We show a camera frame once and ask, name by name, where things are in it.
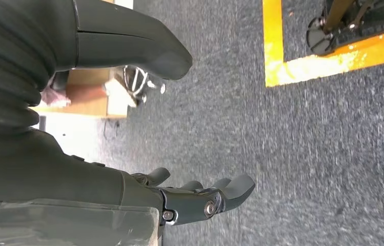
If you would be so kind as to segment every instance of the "transparent plastic cover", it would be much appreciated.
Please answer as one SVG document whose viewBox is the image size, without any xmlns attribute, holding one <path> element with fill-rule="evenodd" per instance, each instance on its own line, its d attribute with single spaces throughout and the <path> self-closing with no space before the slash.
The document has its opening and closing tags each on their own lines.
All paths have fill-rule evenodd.
<svg viewBox="0 0 384 246">
<path fill-rule="evenodd" d="M 0 246 L 157 245 L 154 208 L 60 200 L 0 202 Z"/>
</svg>

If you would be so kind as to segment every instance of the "screw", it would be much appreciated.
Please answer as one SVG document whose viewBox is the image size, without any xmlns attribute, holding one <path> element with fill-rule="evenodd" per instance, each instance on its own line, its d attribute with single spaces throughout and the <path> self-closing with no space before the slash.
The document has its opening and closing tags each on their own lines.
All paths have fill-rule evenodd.
<svg viewBox="0 0 384 246">
<path fill-rule="evenodd" d="M 216 212 L 216 205 L 213 201 L 208 201 L 205 205 L 204 212 L 207 218 L 211 218 Z"/>
<path fill-rule="evenodd" d="M 174 213 L 171 211 L 164 211 L 163 212 L 163 219 L 166 221 L 171 221 L 174 218 Z"/>
<path fill-rule="evenodd" d="M 326 24 L 326 19 L 325 18 L 320 18 L 318 20 L 318 24 L 320 27 L 323 27 Z"/>
</svg>

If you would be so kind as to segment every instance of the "metal stand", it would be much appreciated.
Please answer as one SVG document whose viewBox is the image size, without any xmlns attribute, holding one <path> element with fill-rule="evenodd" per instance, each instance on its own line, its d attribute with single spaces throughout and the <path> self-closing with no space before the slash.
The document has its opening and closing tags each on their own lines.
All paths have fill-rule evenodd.
<svg viewBox="0 0 384 246">
<path fill-rule="evenodd" d="M 384 0 L 325 0 L 308 25 L 307 44 L 316 55 L 384 33 Z"/>
<path fill-rule="evenodd" d="M 127 71 L 130 69 L 134 69 L 134 78 L 128 76 Z M 139 75 L 143 76 L 143 79 L 139 81 Z M 143 102 L 144 104 L 148 100 L 148 96 L 144 92 L 145 88 L 150 88 L 153 90 L 159 90 L 160 94 L 164 94 L 166 92 L 166 84 L 156 85 L 153 81 L 149 80 L 149 75 L 143 69 L 138 67 L 124 66 L 123 67 L 123 77 L 125 86 L 128 90 L 128 93 L 136 100 Z"/>
</svg>

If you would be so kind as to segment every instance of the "robotic arm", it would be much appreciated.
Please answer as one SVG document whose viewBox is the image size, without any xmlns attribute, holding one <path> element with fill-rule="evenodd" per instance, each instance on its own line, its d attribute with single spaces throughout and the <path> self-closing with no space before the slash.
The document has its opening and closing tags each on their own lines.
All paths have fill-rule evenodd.
<svg viewBox="0 0 384 246">
<path fill-rule="evenodd" d="M 42 91 L 56 71 L 136 65 L 180 79 L 192 57 L 159 21 L 98 0 L 0 0 L 0 202 L 54 199 L 150 207 L 164 225 L 203 221 L 240 206 L 255 188 L 240 176 L 204 189 L 159 185 L 166 169 L 130 175 L 64 154 L 31 128 Z"/>
</svg>

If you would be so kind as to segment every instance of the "yellow floor marking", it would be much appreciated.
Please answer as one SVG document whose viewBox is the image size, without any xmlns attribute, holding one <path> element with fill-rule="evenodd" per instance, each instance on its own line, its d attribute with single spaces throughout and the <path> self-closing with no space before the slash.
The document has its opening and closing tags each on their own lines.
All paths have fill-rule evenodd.
<svg viewBox="0 0 384 246">
<path fill-rule="evenodd" d="M 284 62 L 281 0 L 263 0 L 266 87 L 327 77 L 384 64 L 384 34 L 337 49 L 319 57 Z"/>
</svg>

